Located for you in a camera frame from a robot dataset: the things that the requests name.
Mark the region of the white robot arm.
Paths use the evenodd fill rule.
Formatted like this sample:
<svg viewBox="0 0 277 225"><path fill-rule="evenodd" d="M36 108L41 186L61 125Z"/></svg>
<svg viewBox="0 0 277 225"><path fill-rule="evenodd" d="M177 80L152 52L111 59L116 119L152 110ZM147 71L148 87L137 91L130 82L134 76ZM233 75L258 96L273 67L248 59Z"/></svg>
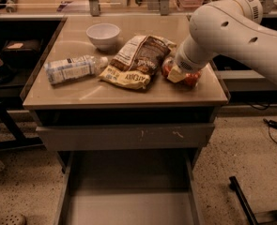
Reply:
<svg viewBox="0 0 277 225"><path fill-rule="evenodd" d="M259 0L223 0L199 7L175 63L194 73L217 55L239 61L277 85L277 31L262 26Z"/></svg>

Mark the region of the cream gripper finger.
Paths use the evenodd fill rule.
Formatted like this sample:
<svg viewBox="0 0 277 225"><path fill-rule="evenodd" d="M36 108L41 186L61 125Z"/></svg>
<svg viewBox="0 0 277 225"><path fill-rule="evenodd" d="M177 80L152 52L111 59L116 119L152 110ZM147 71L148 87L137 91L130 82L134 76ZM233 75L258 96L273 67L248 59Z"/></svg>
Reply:
<svg viewBox="0 0 277 225"><path fill-rule="evenodd" d="M179 83L185 79L186 74L179 66L172 66L168 73L167 79L172 83Z"/></svg>

